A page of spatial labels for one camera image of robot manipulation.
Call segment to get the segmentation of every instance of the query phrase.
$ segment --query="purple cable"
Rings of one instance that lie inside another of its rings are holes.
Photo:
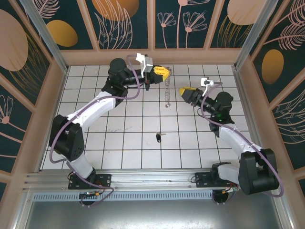
[[[131,64],[129,58],[131,57],[136,57],[136,55],[128,55],[127,56],[127,61],[128,61],[128,64],[132,70],[132,73],[133,75],[135,76],[135,80],[137,82],[137,94],[133,97],[119,97],[119,96],[112,96],[112,95],[109,95],[109,96],[104,96],[102,98],[99,98],[95,101],[93,101],[92,103],[88,104],[87,106],[85,106],[82,110],[80,110],[71,120],[69,120],[65,125],[63,125],[63,127],[59,130],[59,132],[57,133],[57,135],[55,136],[54,140],[53,140],[53,143],[51,145],[51,149],[50,149],[50,161],[54,164],[56,163],[59,163],[61,161],[66,161],[67,162],[67,165],[68,167],[72,170],[72,172],[74,174],[76,174],[83,182],[87,183],[88,185],[91,185],[93,187],[98,187],[98,188],[102,188],[102,189],[111,189],[111,192],[109,194],[107,194],[104,198],[102,198],[101,200],[99,201],[96,201],[94,202],[93,204],[91,204],[90,206],[93,207],[99,203],[101,203],[103,200],[105,200],[108,196],[110,196],[113,192],[114,192],[114,188],[112,187],[104,187],[104,186],[100,186],[100,185],[96,185],[96,184],[93,184],[89,181],[87,181],[86,179],[84,179],[79,173],[77,173],[74,168],[71,166],[70,164],[70,161],[66,160],[66,159],[60,159],[60,160],[57,160],[57,161],[54,161],[52,156],[53,156],[53,151],[54,151],[54,147],[55,147],[55,144],[58,140],[58,138],[60,137],[61,133],[67,128],[67,126],[69,124],[71,124],[75,119],[77,119],[82,113],[84,113],[88,108],[90,108],[92,105],[94,105],[95,103],[98,103],[99,101],[103,100],[103,99],[126,99],[126,100],[130,100],[130,99],[135,99],[136,97],[139,96],[140,94],[140,82],[139,82],[139,79],[138,79],[138,76],[137,76],[137,73],[135,72],[135,69],[133,67],[133,65]]]
[[[217,123],[217,122],[214,122],[214,121],[212,121],[212,120],[210,120],[209,118],[207,118],[205,115],[204,115],[204,110],[203,110],[203,104],[204,104],[204,102],[205,102],[205,100],[206,100],[206,98],[208,97],[208,95],[215,89],[215,88],[217,88],[217,87],[219,87],[219,86],[221,86],[223,83],[219,83],[219,84],[217,84],[216,86],[214,86],[214,87],[212,87],[207,93],[206,93],[206,95],[204,96],[204,98],[203,98],[203,101],[202,101],[202,103],[201,103],[201,113],[202,113],[202,117],[203,118],[205,118],[207,121],[209,121],[210,123],[213,123],[213,124],[215,124],[215,125],[218,125],[218,126],[222,126],[222,127],[224,127],[224,128],[228,128],[229,130],[232,130],[233,132],[236,132],[243,140],[245,140],[246,141],[246,143],[248,143],[249,145],[250,145],[250,147],[252,148],[252,149],[254,149],[257,153],[258,153],[258,155],[264,160],[264,162],[266,162],[266,164],[269,166],[269,168],[271,169],[271,171],[273,172],[273,174],[275,175],[275,177],[276,177],[276,179],[278,180],[278,183],[279,183],[279,185],[280,185],[280,187],[281,187],[281,192],[280,192],[280,194],[278,194],[278,195],[274,195],[274,194],[270,194],[270,193],[267,193],[267,192],[265,192],[267,195],[270,195],[270,196],[272,196],[272,197],[281,197],[283,194],[284,194],[284,185],[283,185],[283,183],[282,183],[282,180],[280,179],[280,177],[279,177],[279,175],[278,175],[278,173],[276,172],[276,170],[273,168],[273,166],[270,164],[270,162],[264,157],[264,155],[253,145],[253,143],[252,142],[250,142],[242,133],[240,133],[238,130],[236,130],[236,129],[234,129],[234,128],[232,128],[232,127],[230,127],[230,126],[228,126],[228,125],[223,125],[223,124],[221,124],[221,123]]]

